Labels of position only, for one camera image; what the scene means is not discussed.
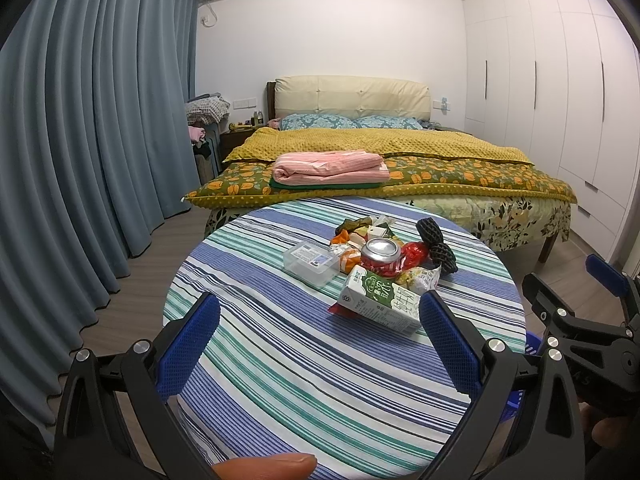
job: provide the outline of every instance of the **yellow blanket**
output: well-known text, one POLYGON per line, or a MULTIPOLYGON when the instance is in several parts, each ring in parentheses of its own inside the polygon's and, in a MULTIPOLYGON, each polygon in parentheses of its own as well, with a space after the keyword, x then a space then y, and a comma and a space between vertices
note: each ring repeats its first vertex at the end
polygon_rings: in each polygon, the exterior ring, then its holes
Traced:
POLYGON ((367 150, 385 157, 416 155, 454 160, 473 158, 489 162, 517 162, 531 164, 527 156, 517 148, 494 146, 459 132, 433 130, 382 130, 362 128, 339 130, 310 128, 280 132, 261 128, 242 146, 234 149, 225 162, 234 160, 276 160, 283 153, 332 152, 337 150, 367 150))

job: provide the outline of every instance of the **red can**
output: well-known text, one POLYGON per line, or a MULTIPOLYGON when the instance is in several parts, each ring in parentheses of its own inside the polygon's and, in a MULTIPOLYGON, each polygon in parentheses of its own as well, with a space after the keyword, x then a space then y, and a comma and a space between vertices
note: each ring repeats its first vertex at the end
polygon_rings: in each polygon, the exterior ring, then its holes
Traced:
POLYGON ((389 238, 372 238, 362 248, 360 265, 383 278, 395 278, 402 271, 400 246, 389 238))

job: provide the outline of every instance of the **blue gripper pad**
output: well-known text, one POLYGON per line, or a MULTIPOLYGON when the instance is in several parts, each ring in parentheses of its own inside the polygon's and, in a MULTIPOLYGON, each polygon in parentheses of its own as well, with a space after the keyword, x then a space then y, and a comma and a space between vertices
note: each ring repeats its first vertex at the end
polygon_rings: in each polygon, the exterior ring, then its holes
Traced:
POLYGON ((616 298, 624 298, 628 294, 629 282, 626 278, 597 254, 587 256, 584 266, 616 298))
POLYGON ((220 303, 213 294, 184 323, 158 361, 156 391, 162 402, 179 394, 220 323, 220 303))
POLYGON ((474 400, 482 389, 478 358, 430 292, 420 298, 420 323, 456 390, 474 400))

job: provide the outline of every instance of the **light switch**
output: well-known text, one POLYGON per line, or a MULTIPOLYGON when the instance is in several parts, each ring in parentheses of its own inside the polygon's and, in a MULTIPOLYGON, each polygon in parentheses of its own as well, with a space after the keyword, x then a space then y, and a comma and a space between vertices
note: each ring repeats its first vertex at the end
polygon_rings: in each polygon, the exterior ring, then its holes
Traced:
POLYGON ((433 107, 434 107, 436 110, 442 110, 443 112, 446 112, 446 111, 448 111, 448 110, 451 110, 450 104, 451 104, 451 103, 449 103, 449 102, 447 101, 447 98, 446 98, 446 97, 443 97, 443 98, 442 98, 442 101, 434 101, 434 102, 433 102, 433 107))
POLYGON ((234 110, 239 110, 240 108, 255 108, 258 105, 258 99, 252 97, 250 99, 238 99, 234 101, 234 110))

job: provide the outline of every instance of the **hand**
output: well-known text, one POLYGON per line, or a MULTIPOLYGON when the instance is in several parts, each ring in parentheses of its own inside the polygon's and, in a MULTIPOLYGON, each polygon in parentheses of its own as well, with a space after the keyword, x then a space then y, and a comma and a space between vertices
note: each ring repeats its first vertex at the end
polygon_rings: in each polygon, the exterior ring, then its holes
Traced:
POLYGON ((306 480, 318 465, 307 453, 283 453, 260 458, 233 458, 213 466, 222 480, 306 480))
POLYGON ((584 431, 591 431, 591 438, 600 447, 613 449, 620 445, 631 423, 627 416, 605 418, 604 414, 586 402, 580 403, 580 418, 584 431))

